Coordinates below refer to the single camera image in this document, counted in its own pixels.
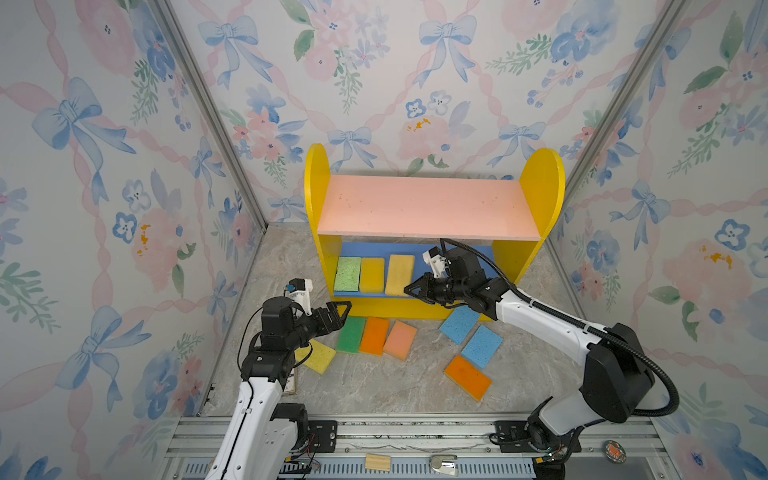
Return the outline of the pale yellow sponge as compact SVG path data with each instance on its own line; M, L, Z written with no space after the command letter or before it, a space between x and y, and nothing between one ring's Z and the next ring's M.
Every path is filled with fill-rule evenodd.
M391 255L389 257L385 294L390 297L407 297L405 288L412 283L415 257Z

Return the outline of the light green sponge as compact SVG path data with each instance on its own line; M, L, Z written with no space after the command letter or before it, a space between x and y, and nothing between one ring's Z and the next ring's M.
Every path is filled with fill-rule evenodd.
M340 257L334 280L336 292L358 292L362 267L361 257Z

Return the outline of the yellow sponge under left arm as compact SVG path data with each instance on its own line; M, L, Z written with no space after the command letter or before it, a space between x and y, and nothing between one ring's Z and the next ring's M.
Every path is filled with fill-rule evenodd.
M337 352L317 340L311 340L307 347L300 347L295 351L298 366L305 366L319 375L323 375Z

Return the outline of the bright yellow sponge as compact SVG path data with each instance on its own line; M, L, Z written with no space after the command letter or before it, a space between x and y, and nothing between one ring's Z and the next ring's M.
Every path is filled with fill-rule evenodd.
M363 258L361 261L359 292L382 294L385 289L385 259Z

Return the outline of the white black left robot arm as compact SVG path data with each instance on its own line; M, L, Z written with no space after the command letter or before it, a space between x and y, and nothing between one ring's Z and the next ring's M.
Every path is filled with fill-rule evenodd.
M281 401L296 351L342 329L352 304L331 301L304 307L279 296L259 309L261 332L240 365L235 412L207 473L209 479L276 479L285 459L310 440L306 407Z

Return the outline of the pink salmon sponge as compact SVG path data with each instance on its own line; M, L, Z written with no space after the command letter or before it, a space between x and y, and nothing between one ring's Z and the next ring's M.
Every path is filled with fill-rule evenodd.
M385 341L383 352L405 362L417 332L417 328L396 321Z

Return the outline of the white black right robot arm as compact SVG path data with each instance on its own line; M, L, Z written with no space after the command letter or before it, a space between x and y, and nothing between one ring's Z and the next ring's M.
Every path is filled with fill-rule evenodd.
M426 257L429 272L407 285L406 295L445 308L467 306L533 335L581 367L577 389L543 401L527 418L523 438L534 450L557 449L602 421L625 422L654 386L654 372L628 327L606 328L536 300L474 249L433 248Z

